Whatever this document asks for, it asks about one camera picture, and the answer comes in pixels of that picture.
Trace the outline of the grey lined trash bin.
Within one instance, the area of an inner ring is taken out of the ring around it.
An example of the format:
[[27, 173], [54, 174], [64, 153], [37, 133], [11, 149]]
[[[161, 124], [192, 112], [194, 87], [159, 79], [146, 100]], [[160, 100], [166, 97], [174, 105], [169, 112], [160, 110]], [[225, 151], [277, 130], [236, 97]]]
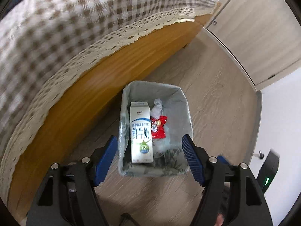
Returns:
[[175, 85], [133, 81], [122, 92], [118, 171], [122, 176], [179, 176], [189, 171], [182, 137], [193, 136], [187, 98]]

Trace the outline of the light wood wardrobe door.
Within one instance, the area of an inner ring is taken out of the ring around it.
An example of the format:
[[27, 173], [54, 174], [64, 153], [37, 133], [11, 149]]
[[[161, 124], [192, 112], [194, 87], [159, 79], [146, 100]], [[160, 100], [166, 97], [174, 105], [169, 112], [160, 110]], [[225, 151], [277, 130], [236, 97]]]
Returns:
[[300, 67], [300, 24], [285, 0], [220, 0], [208, 34], [255, 91]]

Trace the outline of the checkered lace bedspread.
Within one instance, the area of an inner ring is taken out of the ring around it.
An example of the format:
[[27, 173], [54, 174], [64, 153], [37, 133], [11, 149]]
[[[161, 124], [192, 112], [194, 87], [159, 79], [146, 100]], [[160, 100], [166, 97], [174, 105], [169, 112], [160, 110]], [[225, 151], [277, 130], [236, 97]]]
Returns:
[[23, 0], [1, 20], [1, 198], [49, 109], [98, 61], [217, 0]]

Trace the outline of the red snack packet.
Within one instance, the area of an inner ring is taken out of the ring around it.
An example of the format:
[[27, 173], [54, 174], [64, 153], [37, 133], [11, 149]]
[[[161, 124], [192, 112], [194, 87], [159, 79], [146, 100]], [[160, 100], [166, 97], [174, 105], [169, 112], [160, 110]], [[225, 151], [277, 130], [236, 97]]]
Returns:
[[151, 120], [151, 135], [153, 139], [163, 139], [166, 137], [164, 125], [167, 122], [167, 116], [161, 115], [159, 119], [153, 119]]

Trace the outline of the white milk carton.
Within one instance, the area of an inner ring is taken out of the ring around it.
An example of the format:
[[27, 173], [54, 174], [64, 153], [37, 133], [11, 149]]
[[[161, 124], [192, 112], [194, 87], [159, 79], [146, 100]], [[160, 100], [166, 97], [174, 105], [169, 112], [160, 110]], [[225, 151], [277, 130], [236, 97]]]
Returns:
[[147, 102], [131, 102], [130, 134], [132, 163], [152, 163], [154, 155], [151, 136], [151, 116], [150, 107]]

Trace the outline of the orange wooden bed frame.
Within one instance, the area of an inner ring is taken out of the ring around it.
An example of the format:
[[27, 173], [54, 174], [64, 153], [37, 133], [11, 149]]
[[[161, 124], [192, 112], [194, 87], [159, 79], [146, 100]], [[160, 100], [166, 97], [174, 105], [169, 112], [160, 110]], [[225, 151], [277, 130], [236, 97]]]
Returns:
[[3, 199], [16, 220], [22, 220], [48, 167], [62, 162], [102, 117], [111, 101], [134, 80], [141, 80], [191, 42], [210, 20], [197, 16], [134, 39], [114, 54], [97, 61], [63, 94], [54, 93], [20, 123], [3, 158]]

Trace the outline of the white tissue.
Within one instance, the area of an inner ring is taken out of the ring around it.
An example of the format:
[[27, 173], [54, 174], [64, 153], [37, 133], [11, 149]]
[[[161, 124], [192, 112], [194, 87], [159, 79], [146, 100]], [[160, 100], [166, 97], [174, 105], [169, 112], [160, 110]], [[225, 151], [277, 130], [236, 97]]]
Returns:
[[163, 110], [163, 103], [160, 98], [157, 98], [154, 100], [154, 106], [150, 110], [150, 116], [155, 120], [159, 119], [161, 117], [162, 110]]

